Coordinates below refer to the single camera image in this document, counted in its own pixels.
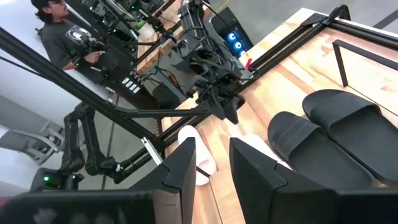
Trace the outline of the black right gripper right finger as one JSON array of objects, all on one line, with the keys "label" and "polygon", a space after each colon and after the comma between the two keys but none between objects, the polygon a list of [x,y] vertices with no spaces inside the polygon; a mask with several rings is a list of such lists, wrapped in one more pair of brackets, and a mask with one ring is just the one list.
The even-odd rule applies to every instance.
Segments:
[{"label": "black right gripper right finger", "polygon": [[398,224],[398,190],[326,188],[238,138],[231,175],[246,224]]}]

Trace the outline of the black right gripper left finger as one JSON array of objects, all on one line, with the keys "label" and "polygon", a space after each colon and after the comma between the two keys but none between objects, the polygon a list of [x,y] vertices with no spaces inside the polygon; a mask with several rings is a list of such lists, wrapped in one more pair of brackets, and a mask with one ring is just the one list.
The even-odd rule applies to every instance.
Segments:
[{"label": "black right gripper left finger", "polygon": [[192,224],[195,181],[187,138],[129,189],[27,192],[0,207],[0,224]]}]

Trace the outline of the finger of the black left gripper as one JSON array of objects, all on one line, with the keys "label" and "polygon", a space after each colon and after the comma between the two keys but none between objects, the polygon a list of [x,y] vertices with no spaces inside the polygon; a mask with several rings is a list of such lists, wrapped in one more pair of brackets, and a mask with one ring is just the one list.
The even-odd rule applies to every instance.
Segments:
[{"label": "finger of the black left gripper", "polygon": [[202,95],[198,99],[198,104],[220,120],[224,120],[226,118],[223,107],[214,95],[210,93]]},{"label": "finger of the black left gripper", "polygon": [[233,124],[238,124],[237,110],[245,104],[246,100],[240,94],[234,94],[230,100],[224,105],[224,114],[226,118]]}]

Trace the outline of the pink slide sandal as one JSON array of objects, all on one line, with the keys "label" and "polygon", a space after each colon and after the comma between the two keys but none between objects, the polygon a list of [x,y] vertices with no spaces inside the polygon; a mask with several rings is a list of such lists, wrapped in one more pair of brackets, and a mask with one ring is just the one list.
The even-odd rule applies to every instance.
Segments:
[{"label": "pink slide sandal", "polygon": [[203,142],[200,133],[193,126],[186,125],[178,132],[178,143],[181,144],[190,137],[195,138],[196,166],[205,173],[202,174],[197,171],[196,185],[206,185],[210,182],[210,177],[217,172],[217,165],[211,152]]}]

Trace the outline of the white slide sandal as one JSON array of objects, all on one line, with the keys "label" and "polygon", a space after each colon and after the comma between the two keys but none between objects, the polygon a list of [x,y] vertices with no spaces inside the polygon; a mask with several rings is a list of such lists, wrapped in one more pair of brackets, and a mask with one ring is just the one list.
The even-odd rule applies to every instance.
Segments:
[{"label": "white slide sandal", "polygon": [[235,126],[231,126],[229,128],[229,131],[232,137],[242,140],[243,142],[255,148],[259,152],[277,161],[278,164],[281,164],[284,167],[292,170],[292,168],[286,162],[284,162],[260,136],[256,134],[241,134],[239,129]]}]

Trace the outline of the black foam pad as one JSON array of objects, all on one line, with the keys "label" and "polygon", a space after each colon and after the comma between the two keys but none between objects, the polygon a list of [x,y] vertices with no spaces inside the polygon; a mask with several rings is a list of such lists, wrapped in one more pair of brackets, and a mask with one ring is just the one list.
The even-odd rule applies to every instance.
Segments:
[{"label": "black foam pad", "polygon": [[366,189],[375,178],[328,138],[319,125],[283,111],[267,129],[269,143],[294,171],[332,189]]}]

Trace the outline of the black slide sandal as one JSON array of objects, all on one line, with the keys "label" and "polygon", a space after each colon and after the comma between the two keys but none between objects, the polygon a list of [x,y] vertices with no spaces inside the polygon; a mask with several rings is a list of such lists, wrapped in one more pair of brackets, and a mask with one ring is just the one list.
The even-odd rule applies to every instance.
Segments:
[{"label": "black slide sandal", "polygon": [[377,104],[350,92],[325,89],[307,95],[302,108],[377,179],[398,185],[398,128]]}]

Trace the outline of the black computer with blue lights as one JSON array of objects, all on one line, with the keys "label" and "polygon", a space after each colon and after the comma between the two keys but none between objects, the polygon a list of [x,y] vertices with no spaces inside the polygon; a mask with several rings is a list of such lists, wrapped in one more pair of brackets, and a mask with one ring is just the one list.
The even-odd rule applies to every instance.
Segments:
[{"label": "black computer with blue lights", "polygon": [[236,58],[240,58],[253,47],[246,31],[229,7],[224,8],[217,16],[214,16],[211,23]]}]

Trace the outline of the wooden background table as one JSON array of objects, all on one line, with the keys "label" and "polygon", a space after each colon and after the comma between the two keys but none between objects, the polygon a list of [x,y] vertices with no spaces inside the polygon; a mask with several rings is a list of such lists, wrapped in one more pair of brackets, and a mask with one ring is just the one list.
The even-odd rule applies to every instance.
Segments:
[{"label": "wooden background table", "polygon": [[[177,13],[180,9],[182,0],[164,0],[165,3],[162,5],[157,12],[153,13],[163,25],[163,28],[167,31],[172,31],[175,39],[179,39],[182,35],[183,28],[180,25],[180,18]],[[149,43],[153,42],[153,45],[139,45],[137,47],[137,71],[144,73],[148,68],[153,66],[158,61],[158,57],[167,53],[173,46],[171,40],[167,40],[164,44],[158,39],[160,35],[154,34],[150,39],[143,40],[139,38],[139,42]]]}]

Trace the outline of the black strip with white buttons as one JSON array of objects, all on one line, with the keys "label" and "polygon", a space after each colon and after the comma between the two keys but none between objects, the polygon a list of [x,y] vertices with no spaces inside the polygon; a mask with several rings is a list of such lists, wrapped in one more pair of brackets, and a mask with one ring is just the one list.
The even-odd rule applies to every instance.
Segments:
[{"label": "black strip with white buttons", "polygon": [[136,94],[141,90],[141,84],[134,78],[124,77],[121,81],[122,86],[132,94]]}]

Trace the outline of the white cup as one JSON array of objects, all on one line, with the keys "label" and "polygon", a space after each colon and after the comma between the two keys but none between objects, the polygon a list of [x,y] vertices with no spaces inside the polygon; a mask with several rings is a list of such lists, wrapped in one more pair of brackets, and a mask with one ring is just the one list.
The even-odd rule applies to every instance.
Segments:
[{"label": "white cup", "polygon": [[155,30],[151,24],[146,22],[145,20],[140,20],[136,23],[136,29],[140,34],[141,38],[144,40],[150,39],[154,34]]}]

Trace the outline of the black device with green light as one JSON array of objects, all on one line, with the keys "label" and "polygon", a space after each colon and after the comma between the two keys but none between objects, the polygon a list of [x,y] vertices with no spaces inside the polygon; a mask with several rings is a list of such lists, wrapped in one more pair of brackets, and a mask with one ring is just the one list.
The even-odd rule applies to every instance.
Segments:
[{"label": "black device with green light", "polygon": [[81,174],[69,174],[60,170],[40,168],[33,178],[30,191],[78,190],[79,183],[84,178]]}]

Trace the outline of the grey metal stand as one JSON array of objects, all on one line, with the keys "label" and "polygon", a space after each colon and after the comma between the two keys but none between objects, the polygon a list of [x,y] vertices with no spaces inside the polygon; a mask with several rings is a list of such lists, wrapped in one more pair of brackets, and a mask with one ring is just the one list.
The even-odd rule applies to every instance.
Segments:
[{"label": "grey metal stand", "polygon": [[0,147],[29,156],[37,165],[44,164],[53,154],[63,149],[65,137],[60,132],[46,127],[45,136],[28,133],[16,129],[9,129],[0,125]]}]

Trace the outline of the person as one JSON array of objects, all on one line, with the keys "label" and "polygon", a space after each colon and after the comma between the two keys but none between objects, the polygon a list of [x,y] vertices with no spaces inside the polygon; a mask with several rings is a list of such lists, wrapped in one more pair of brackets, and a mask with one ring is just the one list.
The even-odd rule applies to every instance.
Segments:
[{"label": "person", "polygon": [[93,38],[86,29],[67,19],[68,7],[64,0],[30,0],[37,9],[36,16],[44,22],[41,41],[49,60],[62,70],[74,70],[99,63],[102,52],[84,53],[76,59],[73,49]]}]

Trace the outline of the silver aluminium bracket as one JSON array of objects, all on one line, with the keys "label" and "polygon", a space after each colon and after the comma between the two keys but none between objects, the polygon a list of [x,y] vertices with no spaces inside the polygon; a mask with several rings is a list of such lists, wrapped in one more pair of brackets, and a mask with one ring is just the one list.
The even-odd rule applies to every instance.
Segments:
[{"label": "silver aluminium bracket", "polygon": [[146,137],[143,137],[141,139],[143,145],[145,146],[146,150],[150,154],[151,158],[154,160],[154,162],[159,165],[163,162],[160,154],[157,152],[156,148],[154,145],[151,143],[150,140],[148,140]]}]

